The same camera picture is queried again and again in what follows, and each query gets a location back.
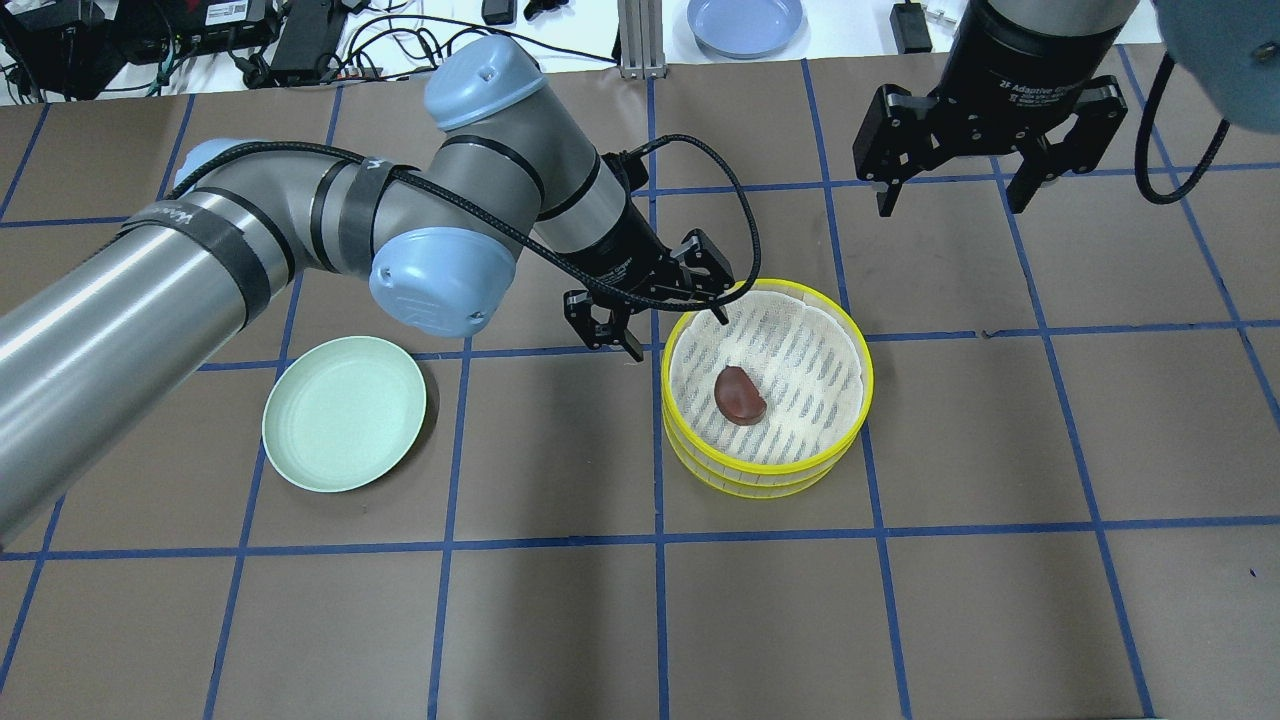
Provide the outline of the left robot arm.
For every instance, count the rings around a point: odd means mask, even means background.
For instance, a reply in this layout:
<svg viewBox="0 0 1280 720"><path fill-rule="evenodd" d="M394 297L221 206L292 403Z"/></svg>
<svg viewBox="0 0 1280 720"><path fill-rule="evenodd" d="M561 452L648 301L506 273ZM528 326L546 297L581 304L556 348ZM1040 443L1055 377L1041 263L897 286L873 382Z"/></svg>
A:
<svg viewBox="0 0 1280 720"><path fill-rule="evenodd" d="M575 278L564 318L591 347L643 351L653 309L709 311L754 284L690 232L669 249L634 206L644 155L600 152L515 40L489 35L424 88L445 136L419 170L324 143L211 140L168 196L3 316L3 543L10 544L166 395L253 324L305 269L367 282L425 334L493 319L530 254Z"/></svg>

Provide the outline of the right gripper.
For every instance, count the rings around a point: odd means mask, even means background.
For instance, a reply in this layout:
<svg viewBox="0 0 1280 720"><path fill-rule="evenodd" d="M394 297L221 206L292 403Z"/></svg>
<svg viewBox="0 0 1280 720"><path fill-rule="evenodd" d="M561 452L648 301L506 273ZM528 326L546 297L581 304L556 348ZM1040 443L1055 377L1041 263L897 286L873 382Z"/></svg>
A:
<svg viewBox="0 0 1280 720"><path fill-rule="evenodd" d="M1100 64L1128 19L1125 1L970 1L937 86L874 92L852 158L890 218L902 186L955 158L1021 164L1005 197L1027 210L1042 186L1101 163L1128 113L1117 79Z"/></svg>

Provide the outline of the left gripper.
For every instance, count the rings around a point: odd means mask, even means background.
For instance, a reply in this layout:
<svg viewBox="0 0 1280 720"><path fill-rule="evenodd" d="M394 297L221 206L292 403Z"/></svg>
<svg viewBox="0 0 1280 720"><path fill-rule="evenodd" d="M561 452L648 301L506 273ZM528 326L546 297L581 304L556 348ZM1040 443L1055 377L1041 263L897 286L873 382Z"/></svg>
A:
<svg viewBox="0 0 1280 720"><path fill-rule="evenodd" d="M627 205L599 242L567 252L563 259L596 281L639 297L622 300L595 290L564 292L564 319L586 346L618 346L635 363L644 363L643 343L628 328L628 319L658 301L703 301L719 325L730 323L723 306L735 284L732 269L700 229L690 231L671 250L643 214Z"/></svg>

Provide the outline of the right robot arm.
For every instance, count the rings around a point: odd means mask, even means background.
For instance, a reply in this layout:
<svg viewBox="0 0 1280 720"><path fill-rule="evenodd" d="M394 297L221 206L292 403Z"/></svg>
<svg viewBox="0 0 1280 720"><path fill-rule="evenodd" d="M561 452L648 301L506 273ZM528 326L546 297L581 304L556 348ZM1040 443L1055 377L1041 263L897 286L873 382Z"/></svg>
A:
<svg viewBox="0 0 1280 720"><path fill-rule="evenodd" d="M1006 188L1014 213L1066 173L1103 159L1128 114L1117 79L1100 63L1135 9L1133 1L970 1L940 83L924 96L882 85L852 143L858 178L877 187L890 217L905 183L955 159L1016 152ZM1277 132L1279 10L1275 1L1157 1L1165 53L1137 131L1140 195L1184 199L1208 172L1228 132ZM1181 67L1220 113L1203 156L1165 193L1149 178L1149 141L1172 70Z"/></svg>

